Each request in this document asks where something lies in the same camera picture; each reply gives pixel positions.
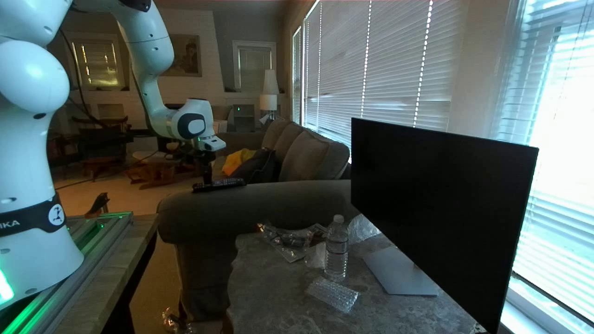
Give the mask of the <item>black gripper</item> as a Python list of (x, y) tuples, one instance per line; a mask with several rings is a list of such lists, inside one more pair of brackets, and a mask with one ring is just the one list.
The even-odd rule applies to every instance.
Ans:
[(214, 160), (216, 160), (216, 155), (212, 151), (193, 149), (190, 153), (190, 162), (197, 168), (210, 168)]

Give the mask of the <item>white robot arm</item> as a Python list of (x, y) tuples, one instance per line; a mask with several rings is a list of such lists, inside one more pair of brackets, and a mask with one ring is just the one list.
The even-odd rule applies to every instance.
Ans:
[(47, 140), (71, 96), (69, 75), (48, 53), (69, 12), (110, 14), (132, 60), (151, 131), (191, 140), (206, 153), (225, 147), (206, 101), (169, 110), (158, 77), (175, 60), (152, 0), (0, 0), (0, 309), (71, 277), (84, 255), (67, 229), (52, 183)]

